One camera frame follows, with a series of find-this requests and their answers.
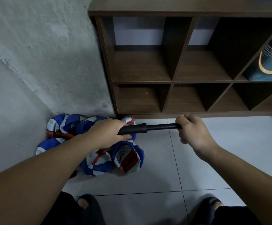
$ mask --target slipper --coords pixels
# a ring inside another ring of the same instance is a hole
[[[84,210],[84,218],[86,221],[91,225],[106,225],[103,213],[101,212],[100,206],[95,197],[91,194],[84,194],[79,197],[79,199],[81,198],[86,200],[89,204]]]
[[[216,202],[221,202],[216,197],[208,197],[205,198],[200,206],[198,207],[198,210],[191,222],[192,225],[196,224],[206,224],[210,225],[214,219],[214,213],[215,209],[213,208],[213,204]]]

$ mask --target white tile floor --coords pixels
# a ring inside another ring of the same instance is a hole
[[[220,146],[272,175],[272,119],[270,117],[204,118]],[[136,120],[137,124],[173,123],[174,119]],[[79,173],[63,191],[77,197],[96,196],[107,225],[188,224],[200,200],[218,197],[225,205],[243,201],[191,147],[180,143],[177,130],[138,134],[135,143],[145,153],[140,171],[117,170],[98,177]]]

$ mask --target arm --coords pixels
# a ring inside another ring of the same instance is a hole
[[[0,224],[40,224],[82,160],[98,148],[131,139],[117,135],[126,125],[99,121],[86,132],[0,173]]]
[[[181,115],[179,137],[231,186],[262,224],[272,224],[272,177],[221,148],[200,117]]]

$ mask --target yellow trim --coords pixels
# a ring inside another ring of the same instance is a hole
[[[261,57],[262,57],[262,52],[261,52],[260,55],[259,55],[259,61],[258,61],[259,69],[260,69],[262,72],[266,73],[266,74],[272,74],[272,71],[271,71],[271,70],[266,70],[266,69],[262,66],[262,64],[261,64]]]

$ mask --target brown wooden cabinet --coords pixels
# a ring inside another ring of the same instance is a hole
[[[93,0],[89,9],[118,116],[272,115],[272,82],[242,76],[272,39],[272,0]],[[161,45],[116,45],[114,16],[166,17]],[[188,45],[200,17],[208,45]]]

